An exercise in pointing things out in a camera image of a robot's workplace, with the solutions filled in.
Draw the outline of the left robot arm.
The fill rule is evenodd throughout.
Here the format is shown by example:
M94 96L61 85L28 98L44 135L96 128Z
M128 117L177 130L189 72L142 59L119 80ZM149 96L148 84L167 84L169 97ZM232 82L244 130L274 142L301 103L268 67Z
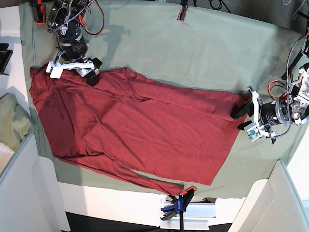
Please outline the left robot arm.
M267 92L272 101L265 103L251 86L247 90L251 101L235 106L230 114L239 119L245 114L252 121L238 125L254 141L266 137L271 139L285 135L292 125L303 125L309 120L309 64L299 67L298 78L293 79L293 68L302 56L309 56L309 30L292 46L286 64L285 82L271 81Z

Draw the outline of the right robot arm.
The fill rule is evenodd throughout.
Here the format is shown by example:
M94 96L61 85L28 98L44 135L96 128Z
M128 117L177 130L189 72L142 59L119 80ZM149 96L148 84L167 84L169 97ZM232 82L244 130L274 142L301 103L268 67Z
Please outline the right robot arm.
M102 17L99 32L89 31L84 21L86 12L91 12L90 5L95 4ZM98 58L88 58L85 54L89 47L81 29L87 34L100 35L105 26L104 12L96 0L57 0L47 20L48 32L54 33L58 43L58 53L47 64L46 72L51 78L59 79L64 70L74 70L85 79L89 86L99 82L99 69L102 62Z

